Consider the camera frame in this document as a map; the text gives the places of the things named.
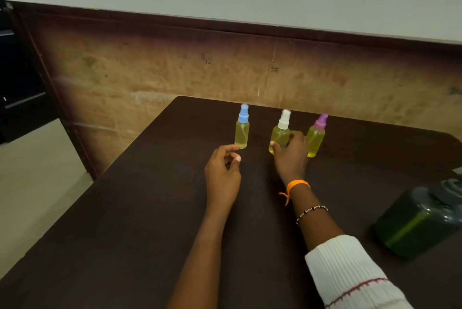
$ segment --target tiled floor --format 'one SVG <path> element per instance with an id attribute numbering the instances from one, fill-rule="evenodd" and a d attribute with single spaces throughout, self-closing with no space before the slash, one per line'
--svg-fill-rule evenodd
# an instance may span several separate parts
<path id="1" fill-rule="evenodd" d="M 0 278 L 91 183 L 59 120 L 0 146 Z"/>

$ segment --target white spray cap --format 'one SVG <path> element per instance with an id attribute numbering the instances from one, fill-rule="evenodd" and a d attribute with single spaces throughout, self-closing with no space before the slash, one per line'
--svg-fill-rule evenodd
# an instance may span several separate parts
<path id="1" fill-rule="evenodd" d="M 283 109 L 281 119 L 279 119 L 278 128 L 285 130 L 289 128 L 290 110 Z"/>

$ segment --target plastic bottle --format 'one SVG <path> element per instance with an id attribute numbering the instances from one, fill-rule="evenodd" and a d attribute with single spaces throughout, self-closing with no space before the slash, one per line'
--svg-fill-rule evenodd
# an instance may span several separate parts
<path id="1" fill-rule="evenodd" d="M 308 147 L 308 158 L 312 158 L 318 152 L 318 149 L 321 145 L 326 131 L 326 120 L 328 114 L 324 113 L 319 116 L 315 124 L 309 129 L 308 134 L 306 134 L 306 145 Z"/>
<path id="2" fill-rule="evenodd" d="M 234 144 L 240 148 L 247 147 L 247 140 L 249 139 L 249 105 L 241 105 L 241 112 L 236 122 L 236 135 L 234 136 Z"/>
<path id="3" fill-rule="evenodd" d="M 404 192 L 374 225 L 385 247 L 413 258 L 462 229 L 461 177 Z"/>
<path id="4" fill-rule="evenodd" d="M 275 126 L 273 132 L 271 133 L 271 141 L 279 143 L 281 147 L 285 147 L 289 142 L 290 130 L 289 130 L 289 119 L 290 119 L 290 110 L 284 109 L 281 114 L 281 119 L 279 119 L 278 126 Z M 274 154 L 273 147 L 269 146 L 268 148 L 271 154 Z"/>

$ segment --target purple spray cap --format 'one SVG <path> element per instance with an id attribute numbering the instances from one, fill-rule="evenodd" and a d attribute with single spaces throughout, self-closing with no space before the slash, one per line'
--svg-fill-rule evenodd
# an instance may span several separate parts
<path id="1" fill-rule="evenodd" d="M 315 122 L 315 125 L 313 125 L 316 130 L 319 130 L 319 131 L 324 130 L 324 128 L 326 127 L 326 121 L 327 121 L 328 116 L 329 114 L 326 114 L 326 113 L 322 113 L 319 116 L 319 118 Z"/>

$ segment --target green plastic container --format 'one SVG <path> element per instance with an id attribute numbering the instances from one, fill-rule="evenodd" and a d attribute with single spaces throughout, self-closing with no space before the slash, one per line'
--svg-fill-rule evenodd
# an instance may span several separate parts
<path id="1" fill-rule="evenodd" d="M 414 258 L 461 228 L 461 179 L 403 193 L 374 225 L 385 247 L 404 258 Z"/>

